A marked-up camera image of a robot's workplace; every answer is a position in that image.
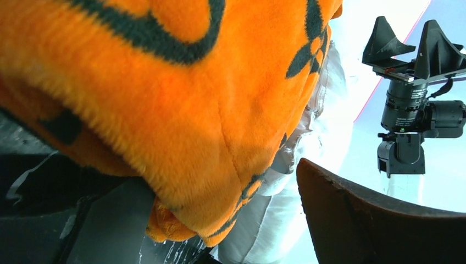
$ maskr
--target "fleece blanket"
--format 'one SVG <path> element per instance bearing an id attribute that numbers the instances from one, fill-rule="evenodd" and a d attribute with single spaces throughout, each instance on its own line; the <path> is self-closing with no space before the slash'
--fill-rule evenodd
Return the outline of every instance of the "fleece blanket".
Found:
<path id="1" fill-rule="evenodd" d="M 0 0 L 0 106 L 218 244 L 297 126 L 342 0 Z"/>

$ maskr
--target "orange fabric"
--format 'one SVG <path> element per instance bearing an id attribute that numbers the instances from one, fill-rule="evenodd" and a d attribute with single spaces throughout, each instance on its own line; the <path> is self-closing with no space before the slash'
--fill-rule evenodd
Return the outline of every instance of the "orange fabric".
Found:
<path id="1" fill-rule="evenodd" d="M 218 244 L 296 127 L 342 0 L 0 0 L 0 106 Z"/>

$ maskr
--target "black cylinder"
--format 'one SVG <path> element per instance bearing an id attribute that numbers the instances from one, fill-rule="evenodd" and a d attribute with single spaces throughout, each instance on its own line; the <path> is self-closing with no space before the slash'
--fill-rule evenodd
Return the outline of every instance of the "black cylinder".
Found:
<path id="1" fill-rule="evenodd" d="M 428 84 L 390 81 L 381 125 L 390 132 L 418 132 Z"/>

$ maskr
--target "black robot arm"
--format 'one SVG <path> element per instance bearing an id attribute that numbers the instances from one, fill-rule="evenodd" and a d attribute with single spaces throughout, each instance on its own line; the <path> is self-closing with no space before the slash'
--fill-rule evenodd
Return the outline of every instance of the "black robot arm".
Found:
<path id="1" fill-rule="evenodd" d="M 462 45 L 451 43 L 435 20 L 424 24 L 417 57 L 410 62 L 393 58 L 415 51 L 400 42 L 384 16 L 376 19 L 363 53 L 363 63 L 390 80 L 379 134 L 379 171 L 390 174 L 424 174 L 425 138 L 458 138 L 466 123 L 462 101 L 429 101 L 449 92 L 453 77 L 466 74 Z M 427 97 L 430 83 L 447 79 L 446 84 Z"/>

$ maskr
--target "pink line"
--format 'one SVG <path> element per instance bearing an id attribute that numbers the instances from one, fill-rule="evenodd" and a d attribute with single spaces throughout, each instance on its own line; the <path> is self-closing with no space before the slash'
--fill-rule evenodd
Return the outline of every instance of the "pink line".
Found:
<path id="1" fill-rule="evenodd" d="M 411 28 L 411 31 L 408 33 L 408 36 L 406 36 L 406 38 L 404 39 L 403 43 L 406 43 L 406 41 L 408 40 L 408 38 L 409 38 L 409 37 L 411 36 L 411 34 L 413 33 L 414 29 L 415 29 L 416 26 L 418 25 L 419 21 L 421 20 L 422 16 L 424 15 L 425 11 L 426 11 L 427 8 L 429 7 L 430 2 L 431 2 L 431 0 L 429 0 L 429 1 L 427 2 L 427 4 L 425 5 L 424 10 L 421 12 L 421 15 L 418 17 L 418 20 L 416 20 L 416 22 L 414 23 L 414 26 Z M 365 107 L 366 107 L 367 104 L 369 103 L 369 100 L 372 98 L 372 95 L 374 95 L 375 89 L 377 89 L 377 87 L 379 87 L 379 85 L 380 85 L 381 82 L 382 82 L 382 78 L 379 80 L 379 82 L 377 83 L 377 85 L 374 87 L 372 93 L 370 94 L 369 98 L 367 99 L 366 103 L 364 104 L 364 107 L 361 109 L 360 113 L 358 114 L 358 117 L 354 120 L 355 122 L 358 120 L 359 116 L 360 116 L 361 113 L 364 111 Z"/>

